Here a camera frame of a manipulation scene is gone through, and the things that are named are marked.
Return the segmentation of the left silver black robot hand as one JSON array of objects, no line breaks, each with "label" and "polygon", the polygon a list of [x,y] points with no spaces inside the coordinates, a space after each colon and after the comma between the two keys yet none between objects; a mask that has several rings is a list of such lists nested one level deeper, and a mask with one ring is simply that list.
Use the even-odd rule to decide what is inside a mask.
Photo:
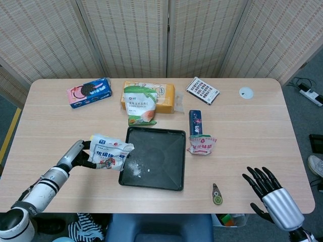
[{"label": "left silver black robot hand", "polygon": [[58,161],[56,167],[63,169],[69,173],[76,166],[83,166],[91,169],[107,168],[106,163],[92,163],[88,161],[89,154],[84,150],[90,149],[91,141],[77,141]]}]

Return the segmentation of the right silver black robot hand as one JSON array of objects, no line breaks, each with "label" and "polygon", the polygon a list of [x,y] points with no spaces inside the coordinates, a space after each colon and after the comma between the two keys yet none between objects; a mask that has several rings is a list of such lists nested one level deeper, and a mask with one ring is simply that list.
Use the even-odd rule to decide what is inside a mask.
[{"label": "right silver black robot hand", "polygon": [[304,216],[289,192],[281,186],[274,174],[263,167],[262,169],[247,167],[252,176],[242,174],[256,195],[262,201],[266,211],[251,203],[252,210],[261,218],[275,224],[287,232],[302,227]]}]

